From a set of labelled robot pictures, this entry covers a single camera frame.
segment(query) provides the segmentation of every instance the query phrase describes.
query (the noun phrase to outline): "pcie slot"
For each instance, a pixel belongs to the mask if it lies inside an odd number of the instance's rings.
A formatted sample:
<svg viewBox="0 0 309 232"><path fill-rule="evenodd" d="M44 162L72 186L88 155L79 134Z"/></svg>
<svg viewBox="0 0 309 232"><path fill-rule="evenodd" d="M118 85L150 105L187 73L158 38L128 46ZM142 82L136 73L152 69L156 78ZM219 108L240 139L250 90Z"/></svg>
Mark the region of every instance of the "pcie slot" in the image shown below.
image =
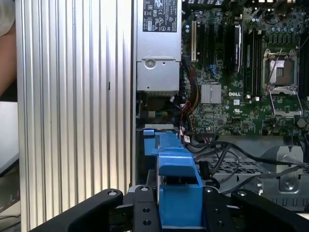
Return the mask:
<svg viewBox="0 0 309 232"><path fill-rule="evenodd" d="M300 44L303 44L308 37L304 34L300 37ZM299 54L299 79L298 95L301 98L309 96L309 43L305 43Z"/></svg>
<svg viewBox="0 0 309 232"><path fill-rule="evenodd" d="M200 25L197 28L197 59L201 66L204 65L204 51L205 51L205 25Z"/></svg>
<svg viewBox="0 0 309 232"><path fill-rule="evenodd" d="M208 30L207 65L214 64L214 49L215 49L214 25L210 24Z"/></svg>
<svg viewBox="0 0 309 232"><path fill-rule="evenodd" d="M197 22L192 21L191 27L191 61L197 60Z"/></svg>

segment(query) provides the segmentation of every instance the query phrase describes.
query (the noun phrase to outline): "circuit component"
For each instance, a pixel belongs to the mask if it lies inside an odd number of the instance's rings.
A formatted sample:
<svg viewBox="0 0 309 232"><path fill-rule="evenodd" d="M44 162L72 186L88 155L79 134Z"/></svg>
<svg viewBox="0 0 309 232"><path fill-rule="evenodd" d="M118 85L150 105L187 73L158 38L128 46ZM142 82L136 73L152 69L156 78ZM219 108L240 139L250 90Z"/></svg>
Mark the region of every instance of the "circuit component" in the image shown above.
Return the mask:
<svg viewBox="0 0 309 232"><path fill-rule="evenodd" d="M191 61L197 60L197 22L192 21L191 26Z"/></svg>
<svg viewBox="0 0 309 232"><path fill-rule="evenodd" d="M225 35L225 68L229 74L237 74L240 70L242 48L242 27L232 25Z"/></svg>
<svg viewBox="0 0 309 232"><path fill-rule="evenodd" d="M262 30L250 30L245 36L244 96L247 99L261 96L262 86Z"/></svg>
<svg viewBox="0 0 309 232"><path fill-rule="evenodd" d="M202 104L221 104L222 89L218 84L202 85Z"/></svg>
<svg viewBox="0 0 309 232"><path fill-rule="evenodd" d="M263 83L266 88L297 88L297 55L295 50L272 53L266 49L263 58Z"/></svg>

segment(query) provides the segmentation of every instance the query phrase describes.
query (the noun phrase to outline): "wire bundle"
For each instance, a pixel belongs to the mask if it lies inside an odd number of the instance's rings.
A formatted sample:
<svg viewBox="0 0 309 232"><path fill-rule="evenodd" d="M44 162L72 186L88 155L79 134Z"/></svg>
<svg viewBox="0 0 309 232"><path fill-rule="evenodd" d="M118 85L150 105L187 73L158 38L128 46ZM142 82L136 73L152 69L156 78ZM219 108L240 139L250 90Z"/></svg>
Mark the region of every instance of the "wire bundle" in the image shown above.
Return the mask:
<svg viewBox="0 0 309 232"><path fill-rule="evenodd" d="M214 75L214 77L219 77L219 74L217 73L217 68L214 64L208 65L207 70L210 71Z"/></svg>
<svg viewBox="0 0 309 232"><path fill-rule="evenodd" d="M181 66L181 78L184 79L185 75L187 76L190 83L190 93L189 98L185 102L184 106L181 109L180 117L180 130L183 133L183 125L186 121L188 132L193 132L195 130L195 116L193 112L197 108L201 100L201 92L197 82L197 75L194 67L192 65L186 65L183 63Z"/></svg>
<svg viewBox="0 0 309 232"><path fill-rule="evenodd" d="M286 170L284 170L281 173L270 173L270 174L267 173L267 174L258 174L258 175L251 176L248 179L244 180L239 185L237 185L236 187L234 187L234 188L232 188L230 190L222 192L222 194L229 194L232 191L237 190L237 189L241 188L242 186L248 184L251 180L253 180L254 178L257 178L257 177L258 178L277 178L277 177L283 176L283 175L285 175L287 173L295 172L295 171L297 171L298 169L301 169L301 168L302 169L308 169L306 167L306 164L303 163L303 162L300 162L300 161L296 161L295 163L291 163L291 162L283 162L283 161L277 161L277 160L271 160L271 159L264 159L264 158L260 158L260 157L255 157L255 156L249 154L248 152L244 151L239 146L237 146L237 145L235 145L233 143L230 143L230 142L214 141L214 142L209 143L207 146L203 147L202 150L205 149L205 148L213 148L214 150L211 151L211 152L208 152L208 153L205 153L205 154L201 154L201 155L195 157L195 162L200 160L202 157L213 155L213 154L217 154L218 152L222 152L221 156L218 157L217 164L215 165L215 167L213 169L210 170L210 176L211 177L213 177L213 175L215 175L215 173L218 172L218 170L219 170L220 166L222 165L222 163L223 163L227 153L232 154L237 159L238 164L237 164L236 169L227 178L225 178L223 180L220 180L219 181L220 184L223 183L223 182L226 182L227 180L229 180L237 172L237 170L238 170L238 168L240 166L239 157L236 154L234 154L233 152L229 151L231 148L239 151L240 153L242 153L246 157L248 157L248 158L250 158L250 159L252 159L252 160L254 160L256 162L262 162L262 163L273 164L273 165L288 165L289 167L291 165L295 165L295 167L286 169Z"/></svg>

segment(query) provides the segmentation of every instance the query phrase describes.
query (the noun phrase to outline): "ribbed metal side panel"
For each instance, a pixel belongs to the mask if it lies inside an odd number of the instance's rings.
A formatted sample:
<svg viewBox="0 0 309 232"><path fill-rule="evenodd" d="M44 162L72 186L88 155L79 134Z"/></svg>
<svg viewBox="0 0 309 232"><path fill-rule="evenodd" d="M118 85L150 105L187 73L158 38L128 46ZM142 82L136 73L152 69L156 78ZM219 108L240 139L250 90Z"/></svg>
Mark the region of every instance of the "ribbed metal side panel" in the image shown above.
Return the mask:
<svg viewBox="0 0 309 232"><path fill-rule="evenodd" d="M22 230L131 181L127 0L16 0Z"/></svg>

